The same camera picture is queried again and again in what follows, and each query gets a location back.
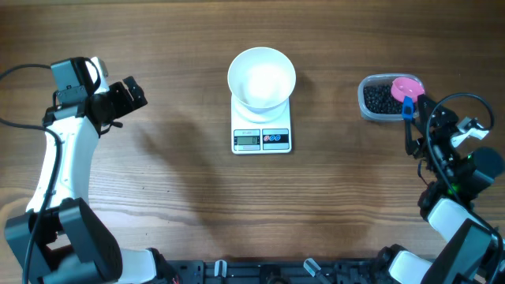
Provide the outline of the pink scoop blue handle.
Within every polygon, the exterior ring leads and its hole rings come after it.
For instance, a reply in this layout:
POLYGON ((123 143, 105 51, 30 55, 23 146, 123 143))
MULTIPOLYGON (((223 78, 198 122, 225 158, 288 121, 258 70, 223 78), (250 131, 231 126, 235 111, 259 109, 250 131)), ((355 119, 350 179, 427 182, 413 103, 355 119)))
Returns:
POLYGON ((391 85, 391 95, 402 104, 402 118, 405 121, 413 120, 414 104, 424 93, 421 83, 409 77, 398 77, 391 85))

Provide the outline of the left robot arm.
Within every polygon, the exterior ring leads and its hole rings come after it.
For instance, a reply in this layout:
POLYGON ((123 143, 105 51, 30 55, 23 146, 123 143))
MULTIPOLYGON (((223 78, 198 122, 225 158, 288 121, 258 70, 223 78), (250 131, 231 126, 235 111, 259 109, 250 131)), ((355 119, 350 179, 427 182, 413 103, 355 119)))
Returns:
POLYGON ((151 283, 163 276, 152 249, 120 248, 88 205, 92 157, 119 118, 147 105, 132 77, 107 83, 97 58, 69 58, 47 67, 57 89, 37 129, 46 151, 36 191, 23 215, 8 219, 6 241, 24 283, 151 283))

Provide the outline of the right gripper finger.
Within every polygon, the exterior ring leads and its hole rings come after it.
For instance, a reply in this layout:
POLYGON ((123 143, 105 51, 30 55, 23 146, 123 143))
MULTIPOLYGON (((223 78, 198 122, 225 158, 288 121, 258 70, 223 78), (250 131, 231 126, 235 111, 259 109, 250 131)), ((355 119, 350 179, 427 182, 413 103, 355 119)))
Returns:
POLYGON ((444 106, 436 106, 437 102, 427 95, 420 95, 417 99, 418 118, 416 128, 421 134, 426 133, 427 125, 435 129, 454 128, 458 122, 458 115, 444 106))
POLYGON ((412 126, 415 125, 413 119, 405 119, 405 149, 407 155, 417 157, 419 151, 419 143, 412 138, 412 126))

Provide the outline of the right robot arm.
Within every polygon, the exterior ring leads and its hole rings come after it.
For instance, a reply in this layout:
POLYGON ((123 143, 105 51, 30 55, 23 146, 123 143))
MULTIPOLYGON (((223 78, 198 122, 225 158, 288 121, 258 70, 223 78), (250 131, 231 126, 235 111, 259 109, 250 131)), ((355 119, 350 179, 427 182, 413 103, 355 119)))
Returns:
POLYGON ((486 283, 504 281, 504 237, 473 210, 473 200, 504 172, 504 160, 491 148, 460 155, 456 148, 469 137, 483 139, 491 130, 476 118, 458 115, 426 95, 404 97, 402 118, 406 152, 424 159, 436 180, 417 203, 421 217, 446 241, 433 260, 401 245, 383 248, 372 263, 374 283, 486 283))

